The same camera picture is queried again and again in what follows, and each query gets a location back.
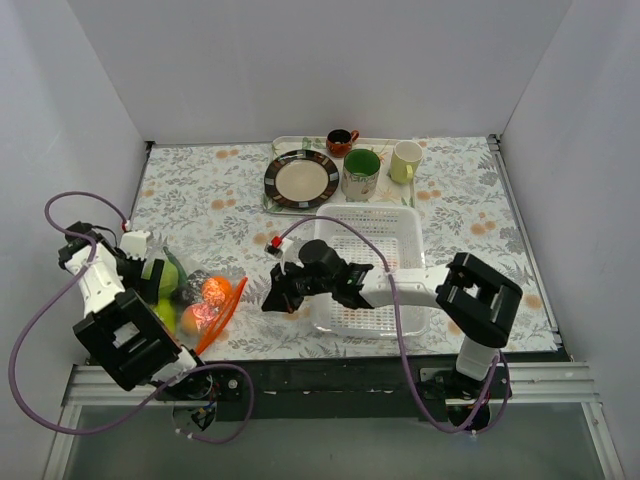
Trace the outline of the green fake pear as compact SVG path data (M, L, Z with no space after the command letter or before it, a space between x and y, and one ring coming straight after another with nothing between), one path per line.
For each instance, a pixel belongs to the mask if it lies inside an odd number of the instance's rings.
M170 300L166 298L159 299L153 310L166 328L171 333L174 333L176 331L177 315Z

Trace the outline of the dark purple fake fruit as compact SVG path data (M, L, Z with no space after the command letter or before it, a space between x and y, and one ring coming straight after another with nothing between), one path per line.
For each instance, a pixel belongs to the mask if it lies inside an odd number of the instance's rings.
M195 270L174 290L172 299L185 305L202 303L202 288L210 278L211 275L208 272L201 269Z

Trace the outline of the clear zip top bag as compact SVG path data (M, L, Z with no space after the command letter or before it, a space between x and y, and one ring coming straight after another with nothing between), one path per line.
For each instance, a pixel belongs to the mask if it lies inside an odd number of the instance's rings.
M245 276L207 270L166 245L148 254L142 280L154 313L198 355L221 339L248 283Z

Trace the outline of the white plastic basket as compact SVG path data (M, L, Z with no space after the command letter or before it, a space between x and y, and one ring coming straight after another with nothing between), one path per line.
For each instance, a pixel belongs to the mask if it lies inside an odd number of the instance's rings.
M374 309L350 309L329 294L309 300L313 326L341 336L394 339L397 336L393 300L384 270L393 272L424 266L418 213L406 206L368 203L326 204L317 215L314 237L348 263L371 265L364 278L367 290L381 304Z

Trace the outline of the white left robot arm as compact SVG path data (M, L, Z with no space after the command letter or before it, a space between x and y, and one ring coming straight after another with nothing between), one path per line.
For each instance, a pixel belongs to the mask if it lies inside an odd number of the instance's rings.
M73 332L94 360L124 390L168 382L193 400L213 386L193 349L175 336L186 304L184 268L168 249L148 245L151 234L131 231L111 244L95 225L76 222L58 251L62 269L81 278L84 319Z

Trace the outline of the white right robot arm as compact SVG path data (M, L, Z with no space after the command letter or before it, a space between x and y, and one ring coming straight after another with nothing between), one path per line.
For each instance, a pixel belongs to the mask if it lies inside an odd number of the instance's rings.
M261 309L292 313L307 297L328 294L352 309L426 307L444 311L464 339L452 373L454 389L475 397L489 384L489 370L506 346L523 291L470 253L447 264L388 273L372 264L347 262L323 240L311 240L299 262L280 261L270 271L271 287Z

